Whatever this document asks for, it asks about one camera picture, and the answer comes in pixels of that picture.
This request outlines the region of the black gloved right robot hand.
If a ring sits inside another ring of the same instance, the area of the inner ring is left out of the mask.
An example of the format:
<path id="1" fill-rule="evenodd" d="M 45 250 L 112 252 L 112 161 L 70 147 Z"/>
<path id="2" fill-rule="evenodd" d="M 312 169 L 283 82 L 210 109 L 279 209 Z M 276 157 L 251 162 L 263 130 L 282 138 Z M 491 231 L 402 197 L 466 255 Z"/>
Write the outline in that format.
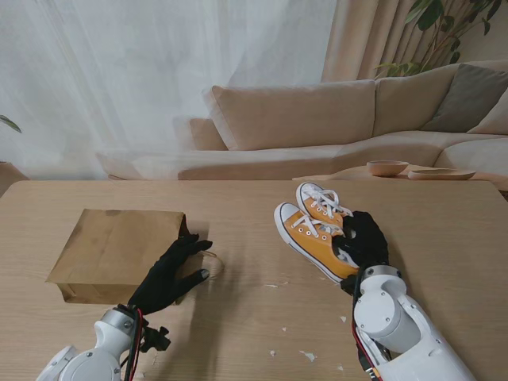
<path id="1" fill-rule="evenodd" d="M 389 264 L 387 240 L 368 212 L 354 211 L 351 217 L 344 217 L 342 230 L 343 235 L 332 239 L 337 256 L 357 267 Z"/>

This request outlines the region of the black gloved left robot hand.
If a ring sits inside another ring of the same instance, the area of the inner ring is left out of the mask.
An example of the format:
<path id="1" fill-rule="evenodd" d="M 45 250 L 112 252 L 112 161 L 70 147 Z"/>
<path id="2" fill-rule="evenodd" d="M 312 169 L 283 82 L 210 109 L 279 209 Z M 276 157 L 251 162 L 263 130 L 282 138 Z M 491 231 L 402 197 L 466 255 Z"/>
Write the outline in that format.
<path id="1" fill-rule="evenodd" d="M 208 250 L 212 245 L 212 241 L 199 240 L 198 234 L 179 237 L 150 268 L 128 305 L 136 307 L 143 315 L 153 314 L 166 309 L 203 283 L 210 276 L 210 272 L 204 268 L 181 279 L 177 278 L 177 273 L 189 257 Z"/>

